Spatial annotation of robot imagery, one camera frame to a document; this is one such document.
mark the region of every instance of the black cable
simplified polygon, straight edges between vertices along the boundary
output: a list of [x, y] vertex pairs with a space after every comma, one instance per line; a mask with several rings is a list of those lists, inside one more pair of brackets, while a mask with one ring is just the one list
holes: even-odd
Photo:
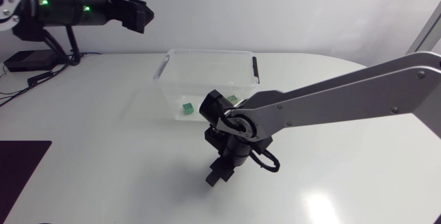
[[280, 169], [280, 163], [278, 162], [278, 159], [271, 153], [268, 152], [268, 150], [265, 150], [262, 152], [263, 156], [266, 156], [267, 158], [269, 158], [271, 161], [273, 161], [274, 166], [269, 166], [265, 163], [263, 163], [258, 157], [257, 155], [255, 155], [253, 153], [253, 151], [251, 151], [249, 153], [249, 156], [254, 160], [254, 162], [256, 162], [258, 165], [260, 165], [262, 168], [270, 171], [270, 172], [278, 172], [278, 170]]
[[15, 94], [15, 93], [18, 93], [18, 92], [20, 92], [20, 91], [22, 91], [22, 90], [17, 90], [16, 92], [9, 92], [9, 93], [3, 93], [3, 92], [0, 92], [0, 94]]
[[[44, 82], [46, 82], [46, 81], [49, 81], [50, 79], [53, 79], [56, 75], [58, 75], [58, 74], [60, 74], [62, 71], [64, 71], [68, 66], [69, 66], [69, 63], [64, 64], [63, 67], [62, 67], [61, 69], [55, 71], [54, 74], [53, 74], [51, 77], [48, 77], [48, 78], [46, 78], [46, 79], [44, 79], [44, 80], [38, 82], [35, 86], [37, 86], [37, 85], [41, 85], [42, 83], [44, 83]], [[29, 91], [30, 89], [34, 88], [35, 86], [33, 86], [33, 87], [26, 87], [26, 88], [24, 88], [24, 89], [22, 89], [22, 90], [19, 90], [19, 91], [17, 91], [17, 93], [16, 93], [15, 95], [13, 95], [13, 96], [5, 96], [5, 97], [0, 98], [0, 100], [1, 100], [1, 99], [7, 99], [7, 98], [9, 98], [8, 100], [4, 101], [3, 103], [0, 103], [0, 107], [2, 107], [2, 106], [4, 106], [5, 104], [9, 103], [9, 102], [10, 102], [11, 100], [13, 100], [14, 98], [16, 98], [16, 97], [18, 97], [18, 96], [20, 96], [20, 95], [26, 93], [27, 91]]]
[[3, 64], [3, 74], [0, 76], [0, 79], [1, 79], [1, 77], [5, 76], [5, 75], [6, 75], [5, 64]]

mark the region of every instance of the white tabletop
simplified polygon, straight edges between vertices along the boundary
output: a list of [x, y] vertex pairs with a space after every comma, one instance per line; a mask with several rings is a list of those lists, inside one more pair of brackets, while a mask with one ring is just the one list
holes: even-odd
[[[172, 120], [152, 75], [164, 54], [84, 58], [0, 108], [0, 140], [51, 140], [6, 223], [433, 223], [441, 141], [412, 115], [291, 128], [281, 162], [251, 159], [215, 187], [202, 122]], [[257, 54], [261, 90], [363, 68], [311, 54]], [[0, 79], [20, 90], [32, 72]]]

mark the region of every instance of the green block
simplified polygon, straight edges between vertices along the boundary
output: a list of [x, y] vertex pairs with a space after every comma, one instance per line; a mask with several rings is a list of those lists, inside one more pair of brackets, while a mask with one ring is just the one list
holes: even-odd
[[239, 102], [239, 99], [237, 99], [237, 97], [234, 95], [227, 97], [227, 99], [228, 99], [228, 101], [233, 103], [233, 105], [236, 105]]
[[184, 109], [184, 114], [191, 114], [194, 112], [193, 106], [191, 103], [186, 103], [182, 105], [182, 108]]

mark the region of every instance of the black power adapter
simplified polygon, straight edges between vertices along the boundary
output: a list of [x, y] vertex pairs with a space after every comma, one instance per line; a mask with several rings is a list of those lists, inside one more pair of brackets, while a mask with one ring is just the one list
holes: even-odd
[[29, 72], [35, 70], [52, 70], [64, 63], [52, 50], [20, 51], [4, 62], [10, 72]]

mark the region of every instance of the plastic bin handle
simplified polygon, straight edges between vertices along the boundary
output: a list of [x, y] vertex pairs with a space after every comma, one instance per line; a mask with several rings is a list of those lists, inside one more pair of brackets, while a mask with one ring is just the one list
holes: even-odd
[[253, 71], [254, 71], [254, 76], [257, 77], [257, 83], [260, 83], [259, 69], [257, 68], [257, 58], [256, 57], [253, 57]]
[[159, 66], [158, 70], [155, 72], [155, 74], [153, 76], [154, 80], [159, 80], [159, 78], [161, 77], [161, 74], [163, 73], [164, 68], [167, 65], [169, 60], [170, 60], [170, 55], [167, 54], [167, 56], [164, 58], [163, 62]]

